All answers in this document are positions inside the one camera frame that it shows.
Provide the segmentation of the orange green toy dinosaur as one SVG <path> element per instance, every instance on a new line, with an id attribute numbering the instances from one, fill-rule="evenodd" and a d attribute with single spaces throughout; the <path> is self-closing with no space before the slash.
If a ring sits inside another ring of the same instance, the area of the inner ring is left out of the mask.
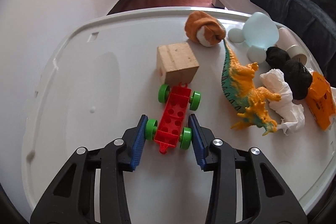
<path id="1" fill-rule="evenodd" d="M 266 100 L 278 102 L 281 95 L 272 93 L 263 86 L 256 88 L 253 79 L 259 69 L 258 63 L 242 65 L 227 41 L 224 40 L 223 43 L 225 60 L 221 77 L 222 91 L 240 118 L 231 128 L 243 130 L 257 126 L 265 129 L 263 135 L 276 132 L 277 122 L 270 117 Z"/>

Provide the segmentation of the black rolled sock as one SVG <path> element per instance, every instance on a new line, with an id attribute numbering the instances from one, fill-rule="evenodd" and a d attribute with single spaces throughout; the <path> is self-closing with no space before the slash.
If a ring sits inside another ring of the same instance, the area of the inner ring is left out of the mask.
<path id="1" fill-rule="evenodd" d="M 306 98 L 313 76 L 302 63 L 291 59 L 286 51 L 278 47 L 266 50 L 265 61 L 272 69 L 280 69 L 284 73 L 284 80 L 289 85 L 294 100 Z"/>

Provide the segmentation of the bed with dark blanket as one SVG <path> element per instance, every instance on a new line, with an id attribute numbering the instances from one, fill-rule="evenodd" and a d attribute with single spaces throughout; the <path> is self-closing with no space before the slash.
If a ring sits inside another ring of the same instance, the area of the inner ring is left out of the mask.
<path id="1" fill-rule="evenodd" d="M 335 85 L 335 0 L 250 0 L 294 31 Z"/>

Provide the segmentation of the light blue bear cup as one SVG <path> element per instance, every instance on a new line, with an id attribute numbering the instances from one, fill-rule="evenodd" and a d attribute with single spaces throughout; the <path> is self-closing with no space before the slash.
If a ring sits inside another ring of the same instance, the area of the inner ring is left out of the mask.
<path id="1" fill-rule="evenodd" d="M 231 28 L 228 38 L 233 43 L 246 43 L 250 61 L 261 64 L 266 60 L 266 50 L 276 44 L 279 31 L 273 20 L 262 12 L 255 12 L 242 29 Z"/>

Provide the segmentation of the white tissue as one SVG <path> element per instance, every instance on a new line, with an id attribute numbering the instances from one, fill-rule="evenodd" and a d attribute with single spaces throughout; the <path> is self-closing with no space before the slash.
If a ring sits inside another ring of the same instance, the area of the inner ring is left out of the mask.
<path id="1" fill-rule="evenodd" d="M 289 84 L 284 80 L 284 73 L 280 69 L 271 69 L 261 74 L 260 80 L 269 91 L 281 96 L 278 102 L 269 100 L 269 107 L 282 118 L 277 129 L 282 130 L 285 135 L 303 129 L 305 125 L 304 108 L 301 104 L 293 103 L 293 93 Z"/>

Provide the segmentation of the wooden cube block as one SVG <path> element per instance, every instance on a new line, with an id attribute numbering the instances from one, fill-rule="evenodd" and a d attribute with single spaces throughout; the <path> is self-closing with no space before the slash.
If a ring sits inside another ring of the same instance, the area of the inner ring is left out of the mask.
<path id="1" fill-rule="evenodd" d="M 157 47 L 156 64 L 161 83 L 168 85 L 191 83 L 199 68 L 188 42 Z"/>

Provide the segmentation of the orange tissue pack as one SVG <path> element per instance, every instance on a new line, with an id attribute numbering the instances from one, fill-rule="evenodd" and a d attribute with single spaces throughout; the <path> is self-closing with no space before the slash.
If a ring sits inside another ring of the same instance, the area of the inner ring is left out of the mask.
<path id="1" fill-rule="evenodd" d="M 305 98 L 319 127 L 326 131 L 335 119 L 335 100 L 329 82 L 316 71 L 312 71 L 313 81 Z"/>

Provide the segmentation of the white plastic storage box lid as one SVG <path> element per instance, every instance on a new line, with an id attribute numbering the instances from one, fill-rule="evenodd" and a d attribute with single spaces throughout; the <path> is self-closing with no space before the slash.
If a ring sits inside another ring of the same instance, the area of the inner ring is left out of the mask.
<path id="1" fill-rule="evenodd" d="M 161 118 L 157 47 L 187 41 L 191 12 L 168 7 L 105 16 L 59 44 L 42 73 L 23 138 L 22 181 L 31 207 L 77 148 L 104 147 L 143 114 Z M 310 212 L 335 176 L 335 129 L 321 130 L 305 109 L 305 127 L 295 133 L 232 130 L 238 117 L 221 88 L 224 47 L 191 48 L 199 63 L 190 87 L 202 94 L 195 113 L 200 125 L 232 147 L 260 148 Z M 139 166 L 124 174 L 131 222 L 204 223 L 212 176 L 197 165 L 192 149 L 162 155 L 147 142 Z"/>

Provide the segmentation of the red toy car green wheels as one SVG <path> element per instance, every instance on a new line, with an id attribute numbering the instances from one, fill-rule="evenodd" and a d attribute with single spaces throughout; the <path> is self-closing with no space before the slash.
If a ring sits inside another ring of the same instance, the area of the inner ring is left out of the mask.
<path id="1" fill-rule="evenodd" d="M 149 119 L 145 127 L 145 139 L 159 146 L 161 154 L 177 145 L 187 150 L 191 144 L 192 131 L 183 125 L 187 109 L 195 111 L 201 102 L 201 93 L 192 91 L 187 84 L 169 86 L 163 84 L 158 91 L 158 101 L 165 104 L 161 119 Z"/>

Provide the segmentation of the beige cylindrical bottle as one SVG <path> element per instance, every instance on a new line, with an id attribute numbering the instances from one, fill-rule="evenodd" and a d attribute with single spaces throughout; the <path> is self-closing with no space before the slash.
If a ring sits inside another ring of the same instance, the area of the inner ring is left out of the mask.
<path id="1" fill-rule="evenodd" d="M 276 46 L 286 51 L 292 60 L 299 61 L 302 65 L 306 65 L 307 55 L 290 30 L 282 27 L 278 29 L 278 32 L 279 39 Z"/>

